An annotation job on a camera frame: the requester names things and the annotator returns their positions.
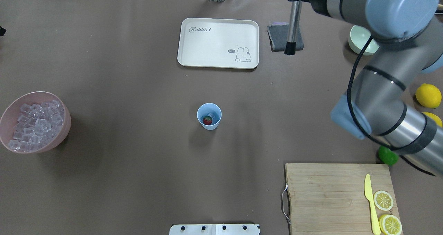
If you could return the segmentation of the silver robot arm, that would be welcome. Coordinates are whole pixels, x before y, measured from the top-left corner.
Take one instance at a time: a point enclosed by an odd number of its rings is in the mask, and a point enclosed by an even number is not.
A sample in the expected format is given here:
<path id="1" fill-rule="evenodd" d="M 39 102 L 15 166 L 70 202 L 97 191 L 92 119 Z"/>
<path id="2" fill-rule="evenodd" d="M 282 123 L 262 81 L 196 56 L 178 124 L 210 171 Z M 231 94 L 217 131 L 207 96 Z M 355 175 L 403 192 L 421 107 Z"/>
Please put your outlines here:
<path id="1" fill-rule="evenodd" d="M 291 20 L 285 49 L 295 54 L 301 3 L 318 14 L 366 28 L 379 48 L 347 91 L 331 119 L 358 139 L 368 138 L 417 169 L 442 176 L 442 128 L 400 97 L 414 78 L 442 67 L 439 0 L 288 0 Z"/>

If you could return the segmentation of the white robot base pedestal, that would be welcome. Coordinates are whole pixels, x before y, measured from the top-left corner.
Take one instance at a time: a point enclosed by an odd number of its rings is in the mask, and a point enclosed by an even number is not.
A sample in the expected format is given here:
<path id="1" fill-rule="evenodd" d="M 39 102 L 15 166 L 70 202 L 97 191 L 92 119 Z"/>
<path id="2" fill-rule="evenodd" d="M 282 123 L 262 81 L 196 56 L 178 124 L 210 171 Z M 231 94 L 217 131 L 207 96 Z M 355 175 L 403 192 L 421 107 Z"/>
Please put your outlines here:
<path id="1" fill-rule="evenodd" d="M 260 235 L 256 224 L 176 224 L 169 230 L 170 235 Z"/>

